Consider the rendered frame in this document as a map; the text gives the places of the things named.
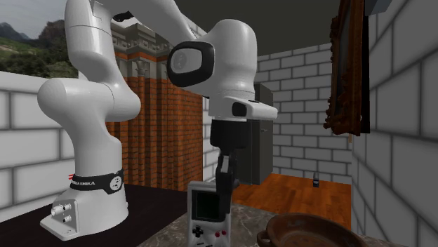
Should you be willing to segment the dark wood framed wall picture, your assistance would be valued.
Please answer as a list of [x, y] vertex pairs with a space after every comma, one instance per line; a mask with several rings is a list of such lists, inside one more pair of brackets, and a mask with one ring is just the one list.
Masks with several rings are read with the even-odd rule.
[[340, 0], [331, 21], [331, 95], [324, 128], [335, 135], [370, 132], [369, 22], [365, 0]]

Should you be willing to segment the black robot stand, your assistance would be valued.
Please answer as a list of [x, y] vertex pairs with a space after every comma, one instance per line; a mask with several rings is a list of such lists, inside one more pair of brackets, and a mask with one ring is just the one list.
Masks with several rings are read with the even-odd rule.
[[187, 193], [126, 185], [128, 217], [104, 232], [61, 241], [40, 221], [51, 206], [0, 223], [0, 247], [137, 247], [187, 212]]

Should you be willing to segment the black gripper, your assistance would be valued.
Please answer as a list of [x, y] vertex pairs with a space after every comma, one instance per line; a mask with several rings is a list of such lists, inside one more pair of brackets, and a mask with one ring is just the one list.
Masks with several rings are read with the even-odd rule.
[[212, 120], [210, 143], [220, 152], [215, 171], [216, 192], [219, 195], [219, 216], [221, 220], [230, 212], [230, 192], [239, 186], [237, 178], [238, 158], [234, 149], [244, 149], [250, 140], [250, 124], [247, 121]]

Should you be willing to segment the dark grey tall cabinet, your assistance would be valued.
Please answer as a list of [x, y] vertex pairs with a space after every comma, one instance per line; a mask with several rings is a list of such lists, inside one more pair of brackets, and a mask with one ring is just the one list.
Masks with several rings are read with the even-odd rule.
[[250, 138], [237, 152], [236, 178], [241, 184], [261, 185], [273, 171], [273, 121], [248, 120], [246, 125]]

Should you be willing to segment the grey handheld game console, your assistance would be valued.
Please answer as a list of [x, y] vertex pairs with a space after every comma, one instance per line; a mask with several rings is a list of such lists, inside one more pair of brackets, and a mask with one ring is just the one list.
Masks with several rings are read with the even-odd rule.
[[221, 199], [214, 182], [187, 188], [187, 247], [231, 247], [231, 198]]

